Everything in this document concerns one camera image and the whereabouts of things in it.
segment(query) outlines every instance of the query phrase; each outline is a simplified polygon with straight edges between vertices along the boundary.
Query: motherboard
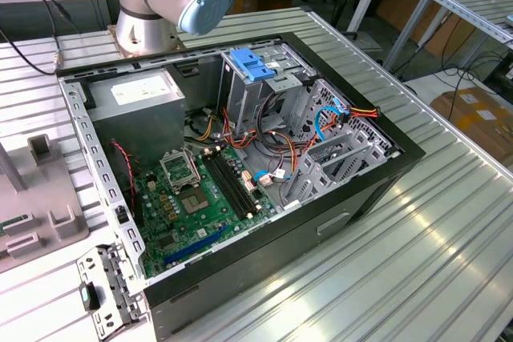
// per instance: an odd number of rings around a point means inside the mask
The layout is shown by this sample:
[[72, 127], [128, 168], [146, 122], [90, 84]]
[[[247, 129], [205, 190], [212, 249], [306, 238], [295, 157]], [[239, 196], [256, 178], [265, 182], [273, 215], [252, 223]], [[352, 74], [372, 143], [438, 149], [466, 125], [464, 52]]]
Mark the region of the motherboard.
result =
[[276, 214], [231, 147], [167, 155], [159, 167], [135, 177], [135, 188], [147, 278]]

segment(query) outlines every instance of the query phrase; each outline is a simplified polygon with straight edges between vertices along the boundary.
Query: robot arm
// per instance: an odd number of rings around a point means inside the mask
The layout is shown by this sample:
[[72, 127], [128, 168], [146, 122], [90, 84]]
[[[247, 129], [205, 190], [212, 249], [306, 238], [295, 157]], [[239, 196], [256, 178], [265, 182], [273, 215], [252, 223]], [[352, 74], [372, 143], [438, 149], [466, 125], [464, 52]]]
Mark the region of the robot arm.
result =
[[226, 13], [230, 0], [119, 0], [116, 37], [126, 51], [155, 54], [176, 44], [176, 27], [207, 34]]

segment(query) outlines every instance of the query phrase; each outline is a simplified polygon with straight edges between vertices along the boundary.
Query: aluminum table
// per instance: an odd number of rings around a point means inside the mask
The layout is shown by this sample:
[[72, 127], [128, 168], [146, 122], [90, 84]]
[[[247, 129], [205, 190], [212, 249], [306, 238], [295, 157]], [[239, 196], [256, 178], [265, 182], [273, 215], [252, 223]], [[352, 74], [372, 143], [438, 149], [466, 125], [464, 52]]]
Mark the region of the aluminum table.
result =
[[[416, 99], [315, 13], [277, 10], [226, 17], [188, 47], [292, 31], [427, 153], [372, 214], [170, 341], [485, 340], [513, 317], [513, 175]], [[50, 39], [24, 42], [38, 64]], [[118, 58], [105, 32], [63, 38], [67, 65]], [[75, 259], [109, 230], [55, 78], [0, 46], [0, 135], [7, 150], [28, 135], [58, 139], [91, 234], [0, 275], [0, 336], [95, 340], [77, 291]], [[155, 341], [149, 321], [115, 342]]]
[[442, 9], [434, 17], [433, 22], [418, 42], [419, 46], [422, 46], [430, 38], [440, 22], [451, 12], [466, 20], [483, 33], [478, 44], [467, 53], [460, 66], [464, 66], [472, 59], [488, 36], [509, 47], [513, 47], [513, 27], [506, 23], [506, 16], [513, 14], [513, 0], [420, 0], [388, 54], [386, 61], [383, 63], [384, 68], [387, 70], [392, 68], [431, 1], [437, 2], [442, 6]]

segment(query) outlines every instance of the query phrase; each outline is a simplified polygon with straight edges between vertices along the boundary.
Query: label sticker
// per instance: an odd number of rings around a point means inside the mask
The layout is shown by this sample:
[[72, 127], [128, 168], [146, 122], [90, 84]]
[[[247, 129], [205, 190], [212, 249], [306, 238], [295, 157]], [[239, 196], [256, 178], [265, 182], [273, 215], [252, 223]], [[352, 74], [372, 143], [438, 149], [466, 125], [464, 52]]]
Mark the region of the label sticker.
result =
[[495, 117], [495, 115], [493, 115], [489, 110], [480, 110], [480, 111], [478, 111], [478, 114], [480, 114], [481, 117], [484, 120], [495, 120], [495, 119], [497, 119]]
[[280, 65], [276, 62], [269, 62], [269, 63], [266, 63], [265, 64], [267, 66], [267, 68], [277, 68], [279, 67]]
[[111, 92], [120, 106], [171, 93], [160, 76], [116, 84], [111, 88]]
[[462, 97], [462, 99], [467, 102], [468, 104], [472, 104], [472, 103], [478, 103], [479, 100], [476, 99], [475, 96], [473, 96], [472, 94], [463, 94], [463, 95], [460, 95]]

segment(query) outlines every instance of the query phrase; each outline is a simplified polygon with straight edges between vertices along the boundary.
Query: metal shelf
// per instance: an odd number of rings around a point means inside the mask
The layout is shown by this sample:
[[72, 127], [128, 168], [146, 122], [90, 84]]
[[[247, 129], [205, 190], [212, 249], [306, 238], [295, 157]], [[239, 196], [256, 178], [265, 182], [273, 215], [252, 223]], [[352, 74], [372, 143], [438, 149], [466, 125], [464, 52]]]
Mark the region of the metal shelf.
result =
[[424, 38], [421, 39], [422, 42], [435, 31], [446, 12], [450, 11], [498, 42], [513, 46], [513, 27], [506, 23], [506, 17], [513, 14], [513, 0], [420, 0], [386, 58], [383, 64], [385, 69], [390, 70], [392, 68], [407, 39], [424, 15], [430, 1], [437, 2], [445, 10], [442, 9], [438, 13]]

